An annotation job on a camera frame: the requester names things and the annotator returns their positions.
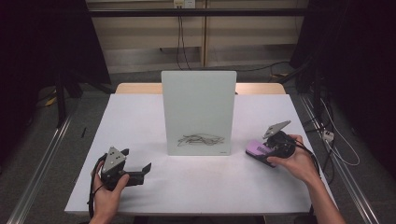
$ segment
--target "wire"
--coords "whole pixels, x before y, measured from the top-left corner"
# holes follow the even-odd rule
[[[323,102],[323,99],[320,98],[320,101],[323,103],[324,108],[325,108],[327,114],[329,115],[329,119],[330,119],[330,122],[332,123],[332,126],[333,126],[334,129],[337,131],[337,133],[340,134],[340,136],[343,138],[343,140],[349,145],[349,147],[352,149],[352,151],[353,151],[353,153],[356,155],[356,158],[358,159],[358,161],[357,161],[356,163],[351,163],[351,162],[348,162],[348,161],[344,160],[344,159],[341,157],[340,154],[338,154],[337,152],[334,151],[334,149],[333,149],[333,147],[330,145],[330,143],[329,143],[327,140],[325,140],[326,143],[329,144],[330,150],[331,150],[331,151],[334,153],[334,155],[335,155],[338,159],[340,159],[343,163],[348,164],[348,165],[351,165],[351,166],[357,166],[357,165],[359,165],[359,164],[361,163],[361,158],[359,157],[359,155],[358,155],[358,153],[356,152],[355,148],[353,148],[353,146],[349,144],[349,142],[345,139],[345,137],[338,131],[337,127],[335,127],[335,124],[334,124],[334,122],[332,121],[332,118],[331,118],[331,114],[330,114],[329,110],[327,109],[326,104]]]
[[[294,140],[294,141],[295,141],[296,143],[299,143],[299,144],[300,144],[300,145],[295,144],[296,147],[302,148],[304,151],[308,152],[308,154],[311,156],[312,162],[314,163],[315,168],[317,169],[318,175],[320,176],[319,162],[318,162],[317,157],[314,155],[314,153],[313,153],[311,150],[309,150],[309,149],[304,145],[304,143],[302,143],[302,142],[300,142],[300,141],[297,141],[297,140]]]
[[[95,181],[96,170],[97,170],[97,168],[99,166],[99,163],[101,161],[105,161],[106,158],[107,158],[107,153],[105,153],[105,155],[103,155],[101,158],[98,159],[98,161],[96,162],[96,164],[94,165],[93,170],[92,170],[91,185],[90,185],[90,199],[87,202],[91,218],[93,218],[93,214],[94,214],[94,211],[93,211],[93,198],[95,197],[96,191],[99,190],[99,188],[102,187],[101,186],[96,191],[93,191],[93,183]]]
[[[180,49],[180,38],[181,38],[181,43],[183,46],[183,52],[184,52],[184,59],[186,60],[187,67],[189,70],[191,70],[189,61],[187,60],[187,55],[186,55],[186,48],[184,46],[184,34],[183,34],[183,19],[181,17],[178,17],[178,41],[177,41],[177,66],[180,70],[183,70],[180,66],[180,63],[178,61],[178,50]]]
[[[270,83],[271,82],[271,80],[272,80],[272,78],[273,78],[273,69],[272,69],[272,65],[270,66],[270,78],[268,79],[268,83]]]
[[[272,67],[272,66],[274,66],[274,65],[277,65],[277,64],[280,64],[280,63],[289,63],[289,62],[283,61],[283,62],[278,62],[278,63],[272,63],[272,64],[270,64],[270,65],[265,65],[264,67],[260,67],[260,68],[253,68],[253,69],[247,69],[247,70],[233,70],[233,71],[236,71],[236,72],[253,72],[253,71],[259,71],[259,70],[262,70],[262,69],[265,69],[265,68],[270,68],[270,67]]]
[[[98,189],[96,189],[96,190],[93,192],[93,197],[95,196],[96,192],[97,192],[99,189],[101,189],[104,185],[105,185],[105,184],[101,185]]]
[[[311,87],[310,87],[310,91],[311,91],[311,93],[314,93],[314,91],[312,90],[312,84],[313,83],[311,83]],[[330,104],[330,94],[329,94],[329,91],[328,90],[326,90],[327,91],[327,94],[326,94],[326,106],[327,107],[329,107],[331,110],[331,118],[333,118],[333,113],[332,113],[332,106],[331,106],[331,104]],[[316,129],[312,129],[312,130],[306,130],[305,132],[306,133],[312,133],[312,132],[322,132],[326,127],[328,127],[330,124],[331,124],[331,122],[330,122],[330,120],[327,120],[327,122],[326,122],[326,124],[323,124],[323,123],[321,123],[321,121],[323,120],[322,118],[321,118],[321,114],[323,113],[323,108],[321,108],[320,109],[320,117],[313,117],[311,120],[308,120],[308,121],[306,121],[304,124],[303,124],[303,127],[304,126],[306,126],[307,124],[309,124],[309,122],[310,121],[312,121],[312,120],[314,120],[314,119],[316,119],[317,121],[318,121],[318,125],[319,125],[319,127],[318,128],[316,128]]]
[[[332,161],[332,151],[330,150],[329,152],[327,152],[327,157],[326,160],[323,164],[323,168],[322,171],[324,172],[324,174],[329,177],[328,174],[325,173],[325,169],[327,167],[328,161],[330,161],[330,164],[332,165],[332,176],[330,177],[330,180],[328,180],[328,184],[330,185],[333,181],[334,181],[334,177],[335,177],[335,171],[334,171],[334,162]]]

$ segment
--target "black curtain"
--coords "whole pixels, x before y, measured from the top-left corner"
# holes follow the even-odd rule
[[[1,1],[0,161],[20,140],[33,116],[38,92],[55,85],[61,71],[110,83],[87,12],[84,0]]]
[[[321,70],[358,134],[396,178],[393,9],[391,1],[351,1],[335,48]]]

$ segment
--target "white table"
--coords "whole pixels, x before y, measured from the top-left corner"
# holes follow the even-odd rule
[[[291,124],[283,131],[302,135],[305,145],[311,148],[288,95],[236,95],[231,156],[168,156],[163,96],[113,94],[65,212],[88,213],[90,172],[111,146],[130,149],[126,171],[139,171],[152,162],[144,185],[123,191],[119,208],[122,214],[226,216],[308,212],[311,202],[303,182],[284,168],[270,168],[245,153],[249,140],[262,141],[268,126],[288,119]]]

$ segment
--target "white board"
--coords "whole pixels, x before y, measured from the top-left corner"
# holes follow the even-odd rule
[[[231,153],[234,71],[164,71],[163,108],[168,154]]]

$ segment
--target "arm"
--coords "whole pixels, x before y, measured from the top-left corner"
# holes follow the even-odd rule
[[[290,136],[297,140],[297,145],[303,142],[300,135]],[[306,151],[297,147],[294,154],[287,159],[269,157],[267,160],[286,167],[296,178],[306,184],[318,223],[346,223],[320,180],[314,163]]]
[[[103,186],[103,182],[98,174],[103,164],[103,161],[99,163],[93,183],[93,188],[98,190],[94,197],[94,215],[91,219],[91,224],[105,224],[111,222],[111,219],[113,219],[119,209],[121,192],[129,180],[129,176],[124,175],[113,191],[107,190],[106,187]]]

